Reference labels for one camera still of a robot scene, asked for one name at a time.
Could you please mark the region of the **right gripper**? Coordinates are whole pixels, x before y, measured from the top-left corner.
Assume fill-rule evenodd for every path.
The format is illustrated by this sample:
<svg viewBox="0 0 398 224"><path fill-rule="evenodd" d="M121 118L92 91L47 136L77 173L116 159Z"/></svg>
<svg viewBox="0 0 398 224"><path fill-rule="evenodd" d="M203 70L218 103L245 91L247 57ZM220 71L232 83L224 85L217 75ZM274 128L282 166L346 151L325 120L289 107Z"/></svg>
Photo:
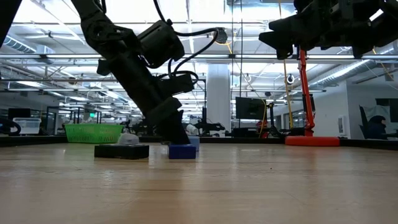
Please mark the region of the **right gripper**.
<svg viewBox="0 0 398 224"><path fill-rule="evenodd" d="M289 31L294 23L294 45L302 50L319 47L351 47L353 55L369 52L375 46L370 17L378 11L377 1L294 1L297 14L269 23L270 30ZM263 32L259 40L276 50L277 59L293 54L289 37Z"/></svg>

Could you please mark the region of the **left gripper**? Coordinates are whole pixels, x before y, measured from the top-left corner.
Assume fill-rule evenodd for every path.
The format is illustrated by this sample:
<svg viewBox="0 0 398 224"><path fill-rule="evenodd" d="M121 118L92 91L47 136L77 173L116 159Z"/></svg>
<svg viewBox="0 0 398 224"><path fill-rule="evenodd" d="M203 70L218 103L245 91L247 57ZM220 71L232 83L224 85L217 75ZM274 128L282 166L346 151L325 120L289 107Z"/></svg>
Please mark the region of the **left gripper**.
<svg viewBox="0 0 398 224"><path fill-rule="evenodd" d="M177 99L159 88L148 69L142 64L115 63L113 74L151 125L161 125L163 140L171 144L189 144L182 125L183 111Z"/></svg>

